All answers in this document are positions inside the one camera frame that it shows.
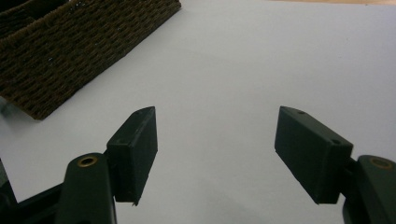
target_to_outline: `wicker basket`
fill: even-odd
[[[1,12],[0,95],[44,119],[179,9],[178,0],[30,0]]]

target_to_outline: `woven basket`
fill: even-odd
[[[44,119],[179,9],[178,0],[30,0],[1,12],[0,96]]]

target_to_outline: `white surface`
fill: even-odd
[[[129,115],[155,105],[159,153],[125,223],[343,223],[276,155],[280,105],[396,161],[396,7],[182,1],[130,54],[43,121],[2,103],[0,156],[19,200],[103,152]]]

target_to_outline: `brown basket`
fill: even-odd
[[[0,96],[34,119],[47,117],[180,9],[178,0],[47,2],[0,13]]]

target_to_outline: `white table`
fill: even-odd
[[[0,157],[19,201],[155,105],[159,152],[126,223],[343,223],[276,155],[278,108],[302,109],[396,161],[396,7],[182,1],[182,10],[43,121],[1,103]]]

